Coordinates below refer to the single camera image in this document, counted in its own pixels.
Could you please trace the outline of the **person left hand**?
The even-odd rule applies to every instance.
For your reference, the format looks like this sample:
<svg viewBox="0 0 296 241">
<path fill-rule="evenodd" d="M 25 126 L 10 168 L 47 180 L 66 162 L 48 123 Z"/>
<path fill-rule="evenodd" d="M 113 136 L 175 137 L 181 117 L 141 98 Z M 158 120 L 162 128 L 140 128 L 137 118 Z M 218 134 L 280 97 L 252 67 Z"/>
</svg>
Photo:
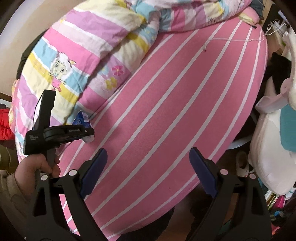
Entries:
<svg viewBox="0 0 296 241">
<path fill-rule="evenodd" d="M 27 200 L 31 198 L 36 188 L 37 171 L 51 174 L 53 178 L 57 178 L 61 173 L 59 163 L 58 156 L 55 156 L 54 165 L 50 167 L 43 154 L 27 156 L 20 162 L 15 172 L 15 180 Z"/>
</svg>

